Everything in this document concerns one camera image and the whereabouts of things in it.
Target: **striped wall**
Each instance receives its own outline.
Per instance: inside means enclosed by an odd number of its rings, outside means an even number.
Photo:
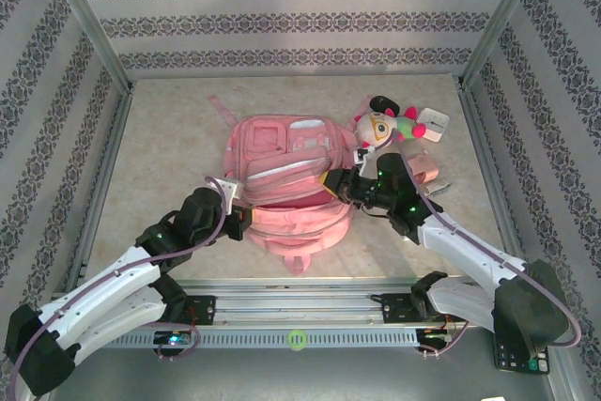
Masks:
[[[524,252],[558,272],[601,399],[600,0],[520,0],[471,87]]]
[[[130,77],[458,75],[500,0],[89,0]]]
[[[121,98],[67,0],[0,0],[0,337],[62,282]],[[10,364],[0,357],[0,399]]]

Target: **pink backpack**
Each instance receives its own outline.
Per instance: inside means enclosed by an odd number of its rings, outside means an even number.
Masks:
[[[302,274],[311,254],[336,244],[350,226],[354,207],[328,193],[319,177],[354,164],[355,121],[343,128],[324,116],[262,115],[238,123],[219,99],[210,101],[233,127],[224,174],[244,183],[240,198],[254,206],[245,238]],[[366,110],[364,102],[354,116]]]

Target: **stuffed toy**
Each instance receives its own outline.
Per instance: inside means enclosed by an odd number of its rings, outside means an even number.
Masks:
[[[401,141],[422,138],[425,134],[425,124],[418,124],[417,108],[409,107],[402,116],[401,109],[392,100],[384,96],[375,96],[369,102],[371,112],[355,117],[357,121],[358,143],[361,147],[378,147],[383,145],[391,136],[393,129],[398,130]]]

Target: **green ring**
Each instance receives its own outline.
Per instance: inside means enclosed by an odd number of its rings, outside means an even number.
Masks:
[[[300,338],[298,343],[294,343],[294,339],[296,337]],[[304,349],[304,347],[307,346],[308,341],[307,332],[301,331],[300,329],[295,329],[288,334],[288,345],[293,351],[300,351]]]

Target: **robotic arm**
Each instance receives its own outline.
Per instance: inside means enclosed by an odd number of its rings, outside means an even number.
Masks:
[[[519,357],[527,358],[567,331],[571,314],[548,264],[528,265],[463,229],[420,195],[402,155],[385,154],[377,167],[377,179],[362,177],[354,166],[324,174],[322,183],[343,202],[386,209],[399,235],[439,252],[478,284],[462,284],[439,271],[428,274],[411,288],[413,309],[422,319],[463,317],[516,345]],[[252,211],[232,207],[233,185],[224,182],[229,196],[221,188],[195,190],[181,210],[150,226],[101,274],[38,311],[23,305],[12,314],[5,352],[20,366],[31,393],[58,387],[77,364],[125,332],[153,321],[191,324],[187,296],[167,273],[186,262],[192,248],[223,236],[242,240]]]

